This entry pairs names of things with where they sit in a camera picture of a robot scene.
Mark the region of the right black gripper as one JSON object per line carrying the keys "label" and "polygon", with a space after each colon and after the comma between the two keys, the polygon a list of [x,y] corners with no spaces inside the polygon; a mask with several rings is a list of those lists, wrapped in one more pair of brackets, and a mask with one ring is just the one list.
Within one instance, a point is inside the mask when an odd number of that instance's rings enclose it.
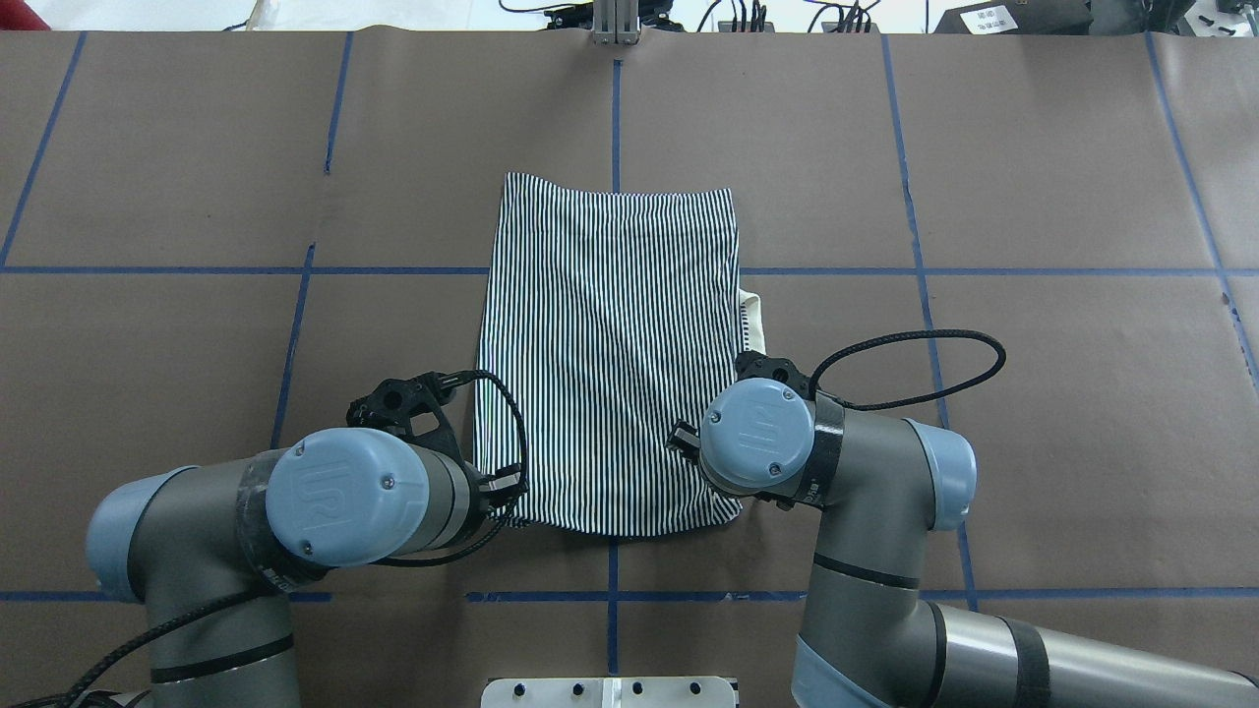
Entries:
{"label": "right black gripper", "polygon": [[[788,358],[747,350],[737,357],[734,367],[737,367],[737,380],[776,380],[794,391],[799,398],[815,398],[810,375],[805,375]],[[674,448],[685,460],[700,459],[701,443],[696,426],[674,423],[674,430],[669,435],[669,448]]]}

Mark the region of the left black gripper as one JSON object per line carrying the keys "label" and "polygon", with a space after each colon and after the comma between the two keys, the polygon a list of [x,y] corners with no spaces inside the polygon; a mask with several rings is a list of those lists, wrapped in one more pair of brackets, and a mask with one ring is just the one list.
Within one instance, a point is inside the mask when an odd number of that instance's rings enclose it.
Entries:
{"label": "left black gripper", "polygon": [[444,454],[468,476],[475,493],[487,495],[487,511],[510,511],[522,498],[522,470],[499,470],[486,477],[475,472],[444,412],[454,392],[475,380],[473,372],[429,372],[410,380],[381,380],[369,394],[350,402],[346,425],[351,430],[387,432],[412,446]]}

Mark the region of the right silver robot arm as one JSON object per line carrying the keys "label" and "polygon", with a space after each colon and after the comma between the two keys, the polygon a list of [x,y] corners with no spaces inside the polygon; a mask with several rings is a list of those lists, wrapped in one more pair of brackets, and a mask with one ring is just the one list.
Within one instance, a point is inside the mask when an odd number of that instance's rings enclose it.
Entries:
{"label": "right silver robot arm", "polygon": [[801,707],[1254,707],[1219,671],[922,596],[928,537],[961,527],[977,461],[949,430],[840,401],[747,351],[667,443],[725,498],[821,514],[791,693]]}

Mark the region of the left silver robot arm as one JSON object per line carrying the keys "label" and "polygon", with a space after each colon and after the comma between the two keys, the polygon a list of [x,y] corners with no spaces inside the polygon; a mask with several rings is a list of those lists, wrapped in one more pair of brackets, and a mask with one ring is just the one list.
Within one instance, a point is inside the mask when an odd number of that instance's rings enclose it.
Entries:
{"label": "left silver robot arm", "polygon": [[[517,461],[492,472],[460,448],[444,407],[486,383],[507,404]],[[287,448],[131,481],[94,508],[86,559],[99,592],[144,605],[149,627],[99,659],[58,707],[144,646],[152,707],[297,707],[290,597],[332,569],[431,568],[492,540],[528,493],[520,406],[485,369],[381,380],[346,423]]]}

